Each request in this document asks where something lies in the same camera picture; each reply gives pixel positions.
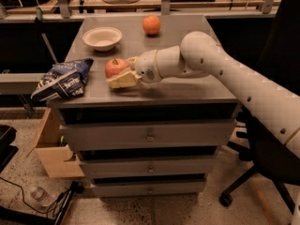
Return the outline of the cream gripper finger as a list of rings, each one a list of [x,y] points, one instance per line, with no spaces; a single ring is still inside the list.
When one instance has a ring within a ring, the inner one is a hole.
[[[130,58],[127,59],[128,66],[129,66],[131,69],[134,69],[134,68],[135,68],[135,63],[136,63],[137,59],[138,59],[137,56],[130,57]]]
[[[139,82],[140,76],[132,70],[112,76],[106,82],[112,89],[135,86]]]

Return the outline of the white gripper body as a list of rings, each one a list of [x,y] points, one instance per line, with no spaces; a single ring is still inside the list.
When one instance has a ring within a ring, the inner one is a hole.
[[[156,62],[157,53],[157,50],[144,52],[134,64],[135,71],[144,83],[158,83],[162,80]]]

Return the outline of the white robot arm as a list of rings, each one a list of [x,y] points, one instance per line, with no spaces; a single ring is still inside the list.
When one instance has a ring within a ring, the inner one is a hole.
[[[270,179],[292,212],[292,225],[299,225],[299,201],[286,186],[300,183],[300,97],[287,88],[229,56],[204,32],[184,36],[178,46],[114,58],[105,66],[112,89],[138,83],[158,83],[167,78],[217,78],[242,104],[252,167],[222,191],[219,201],[228,206],[231,193],[255,174]]]

